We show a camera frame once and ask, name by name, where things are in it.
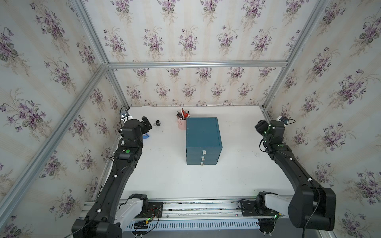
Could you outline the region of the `teal bottom drawer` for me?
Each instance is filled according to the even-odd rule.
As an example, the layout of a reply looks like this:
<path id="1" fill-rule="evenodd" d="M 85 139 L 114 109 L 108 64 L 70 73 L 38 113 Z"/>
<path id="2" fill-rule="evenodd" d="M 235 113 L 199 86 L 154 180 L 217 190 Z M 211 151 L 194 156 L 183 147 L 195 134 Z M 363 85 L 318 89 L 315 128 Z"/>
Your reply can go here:
<path id="1" fill-rule="evenodd" d="M 219 160 L 219 154 L 203 155 L 203 156 L 188 156 L 186 158 L 187 165 L 216 165 Z"/>

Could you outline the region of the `teal drawer cabinet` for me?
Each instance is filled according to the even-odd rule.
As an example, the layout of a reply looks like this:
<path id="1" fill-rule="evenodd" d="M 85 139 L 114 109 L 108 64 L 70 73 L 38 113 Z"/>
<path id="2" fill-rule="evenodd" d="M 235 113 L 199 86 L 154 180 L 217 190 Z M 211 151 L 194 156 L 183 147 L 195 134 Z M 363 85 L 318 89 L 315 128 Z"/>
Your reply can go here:
<path id="1" fill-rule="evenodd" d="M 222 139 L 218 118 L 190 118 L 187 120 L 187 147 L 219 147 Z"/>

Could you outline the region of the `teal top drawer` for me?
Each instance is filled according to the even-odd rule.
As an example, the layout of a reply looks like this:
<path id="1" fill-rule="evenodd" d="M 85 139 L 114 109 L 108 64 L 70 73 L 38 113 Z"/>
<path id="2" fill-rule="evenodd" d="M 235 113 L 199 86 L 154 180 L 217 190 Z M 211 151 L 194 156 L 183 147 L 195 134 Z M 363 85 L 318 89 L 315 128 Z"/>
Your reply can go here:
<path id="1" fill-rule="evenodd" d="M 222 151 L 222 147 L 187 147 L 187 155 L 192 156 L 204 156 L 204 155 L 219 155 Z"/>

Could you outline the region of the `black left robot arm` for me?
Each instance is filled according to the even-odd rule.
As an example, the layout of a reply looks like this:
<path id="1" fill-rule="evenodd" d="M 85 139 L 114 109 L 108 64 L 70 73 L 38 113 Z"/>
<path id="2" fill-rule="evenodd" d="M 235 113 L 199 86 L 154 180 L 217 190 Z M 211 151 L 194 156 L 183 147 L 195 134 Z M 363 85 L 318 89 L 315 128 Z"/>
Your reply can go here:
<path id="1" fill-rule="evenodd" d="M 123 226 L 148 207 L 147 196 L 138 194 L 128 199 L 118 213 L 119 202 L 128 179 L 142 155 L 143 135 L 152 129 L 146 116 L 142 120 L 128 119 L 119 130 L 121 139 L 112 157 L 113 166 L 104 187 L 84 219 L 75 220 L 73 238 L 120 238 Z"/>

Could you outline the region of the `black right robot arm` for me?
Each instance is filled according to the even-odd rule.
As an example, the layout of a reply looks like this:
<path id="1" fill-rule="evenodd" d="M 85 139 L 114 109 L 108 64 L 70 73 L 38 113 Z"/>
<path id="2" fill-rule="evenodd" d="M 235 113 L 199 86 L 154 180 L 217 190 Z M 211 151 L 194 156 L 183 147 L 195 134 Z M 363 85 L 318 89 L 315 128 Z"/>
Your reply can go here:
<path id="1" fill-rule="evenodd" d="M 273 210 L 288 217 L 296 228 L 332 231 L 336 210 L 336 194 L 321 186 L 296 160 L 292 149 L 283 142 L 286 124 L 283 121 L 260 120 L 255 126 L 263 137 L 260 144 L 290 181 L 294 195 L 286 199 L 271 192 L 257 195 L 257 209 Z"/>

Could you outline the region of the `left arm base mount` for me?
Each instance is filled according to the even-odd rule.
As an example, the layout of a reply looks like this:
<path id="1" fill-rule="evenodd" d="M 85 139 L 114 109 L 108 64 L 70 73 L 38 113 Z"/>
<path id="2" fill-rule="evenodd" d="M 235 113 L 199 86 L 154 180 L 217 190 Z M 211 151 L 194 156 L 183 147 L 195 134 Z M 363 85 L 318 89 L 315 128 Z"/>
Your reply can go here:
<path id="1" fill-rule="evenodd" d="M 151 202 L 146 194 L 134 193 L 117 209 L 115 223 L 123 230 L 147 230 L 162 218 L 163 202 Z"/>

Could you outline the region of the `teal drawer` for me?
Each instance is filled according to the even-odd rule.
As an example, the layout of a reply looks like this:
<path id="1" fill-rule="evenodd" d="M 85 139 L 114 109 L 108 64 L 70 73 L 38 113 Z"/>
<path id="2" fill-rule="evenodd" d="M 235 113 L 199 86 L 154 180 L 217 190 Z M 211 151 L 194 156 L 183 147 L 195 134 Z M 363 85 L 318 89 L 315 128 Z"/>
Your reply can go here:
<path id="1" fill-rule="evenodd" d="M 203 156 L 188 156 L 186 158 L 187 165 L 216 165 L 219 160 L 219 154 L 203 155 Z"/>
<path id="2" fill-rule="evenodd" d="M 187 155 L 192 156 L 204 156 L 204 155 L 219 155 L 222 151 L 222 147 L 187 147 Z"/>

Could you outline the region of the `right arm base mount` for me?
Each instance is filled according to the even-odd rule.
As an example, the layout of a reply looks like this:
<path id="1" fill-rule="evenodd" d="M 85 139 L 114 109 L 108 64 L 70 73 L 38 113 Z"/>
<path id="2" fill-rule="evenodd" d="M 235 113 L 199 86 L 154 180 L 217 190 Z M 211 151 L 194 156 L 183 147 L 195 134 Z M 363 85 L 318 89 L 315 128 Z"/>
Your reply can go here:
<path id="1" fill-rule="evenodd" d="M 237 205 L 244 217 L 277 219 L 282 216 L 288 217 L 290 202 L 291 198 L 280 196 L 277 193 L 261 191 L 255 200 L 241 199 Z"/>

